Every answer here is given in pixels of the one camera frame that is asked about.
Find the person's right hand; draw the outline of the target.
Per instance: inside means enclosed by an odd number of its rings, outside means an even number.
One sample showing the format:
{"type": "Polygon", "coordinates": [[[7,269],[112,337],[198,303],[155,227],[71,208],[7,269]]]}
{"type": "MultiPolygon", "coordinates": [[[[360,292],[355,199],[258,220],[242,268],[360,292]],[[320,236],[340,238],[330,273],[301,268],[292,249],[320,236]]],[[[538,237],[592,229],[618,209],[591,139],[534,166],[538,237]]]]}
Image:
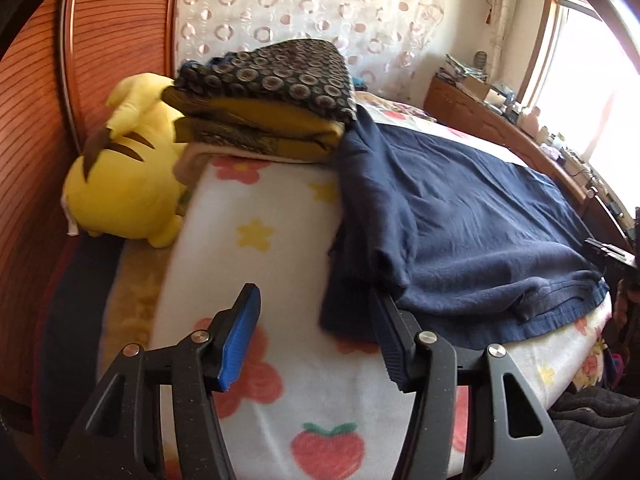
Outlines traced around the person's right hand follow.
{"type": "Polygon", "coordinates": [[[632,304],[640,301],[639,287],[631,284],[628,278],[623,278],[617,284],[616,299],[613,312],[614,340],[620,339],[620,333],[628,323],[629,309],[632,304]]]}

